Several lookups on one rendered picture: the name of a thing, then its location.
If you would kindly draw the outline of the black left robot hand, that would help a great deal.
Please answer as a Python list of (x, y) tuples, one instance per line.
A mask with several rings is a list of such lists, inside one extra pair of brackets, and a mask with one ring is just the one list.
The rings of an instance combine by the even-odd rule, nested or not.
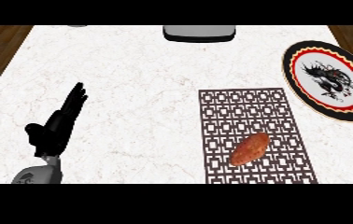
[(34, 156), (37, 158), (56, 157), (65, 151), (73, 135), (74, 122), (87, 98), (83, 83), (79, 82), (73, 87), (62, 107), (53, 111), (46, 124), (30, 123), (25, 126), (30, 144), (36, 147)]

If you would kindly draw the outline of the brown patterned placemat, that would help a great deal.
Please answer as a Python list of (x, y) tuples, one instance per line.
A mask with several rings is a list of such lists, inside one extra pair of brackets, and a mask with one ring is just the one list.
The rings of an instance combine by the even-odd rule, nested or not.
[[(284, 89), (201, 90), (200, 122), (209, 184), (315, 184), (313, 166)], [(265, 155), (235, 166), (231, 153), (256, 133), (269, 134)]]

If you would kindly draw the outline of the dragon print plate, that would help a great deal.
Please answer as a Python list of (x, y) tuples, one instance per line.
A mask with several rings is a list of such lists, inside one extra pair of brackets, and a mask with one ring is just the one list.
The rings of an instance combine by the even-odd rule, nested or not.
[(353, 122), (353, 54), (330, 43), (302, 41), (282, 55), (282, 73), (310, 108), (331, 119)]

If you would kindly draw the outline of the orange-brown sweet potato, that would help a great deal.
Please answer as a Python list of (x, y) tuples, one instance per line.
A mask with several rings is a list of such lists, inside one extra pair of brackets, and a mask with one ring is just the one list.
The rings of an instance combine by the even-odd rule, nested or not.
[(271, 143), (268, 133), (256, 133), (250, 135), (235, 148), (229, 162), (234, 166), (241, 166), (247, 162), (259, 159), (266, 152)]

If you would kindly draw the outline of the grey appliance with black base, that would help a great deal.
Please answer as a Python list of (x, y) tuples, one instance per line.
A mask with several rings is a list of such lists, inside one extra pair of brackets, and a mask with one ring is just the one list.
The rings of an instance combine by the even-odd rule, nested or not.
[(189, 43), (228, 42), (235, 38), (235, 25), (164, 25), (164, 38)]

